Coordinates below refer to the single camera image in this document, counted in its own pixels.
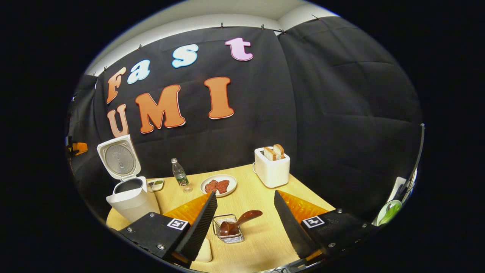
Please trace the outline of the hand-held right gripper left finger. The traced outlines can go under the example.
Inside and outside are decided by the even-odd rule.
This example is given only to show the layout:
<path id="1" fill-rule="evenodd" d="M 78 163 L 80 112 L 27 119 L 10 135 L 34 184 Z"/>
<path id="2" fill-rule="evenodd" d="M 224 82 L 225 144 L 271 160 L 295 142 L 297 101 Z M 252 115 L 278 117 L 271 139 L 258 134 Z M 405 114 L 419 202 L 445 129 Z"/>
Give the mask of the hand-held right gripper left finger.
<path id="1" fill-rule="evenodd" d="M 214 192 L 196 198 L 177 208 L 189 213 L 161 215 L 149 212 L 119 231 L 123 240 L 152 254 L 160 260 L 189 268 L 196 259 L 217 209 Z"/>

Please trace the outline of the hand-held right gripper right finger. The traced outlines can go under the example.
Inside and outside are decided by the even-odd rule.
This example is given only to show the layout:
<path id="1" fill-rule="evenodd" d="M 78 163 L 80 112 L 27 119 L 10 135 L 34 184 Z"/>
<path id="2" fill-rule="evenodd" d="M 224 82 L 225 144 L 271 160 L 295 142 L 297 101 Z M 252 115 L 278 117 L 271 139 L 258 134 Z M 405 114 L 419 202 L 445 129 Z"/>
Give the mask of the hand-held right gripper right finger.
<path id="1" fill-rule="evenodd" d="M 343 209 L 327 211 L 276 190 L 274 206 L 300 259 L 332 259 L 375 233 L 375 226 Z"/>

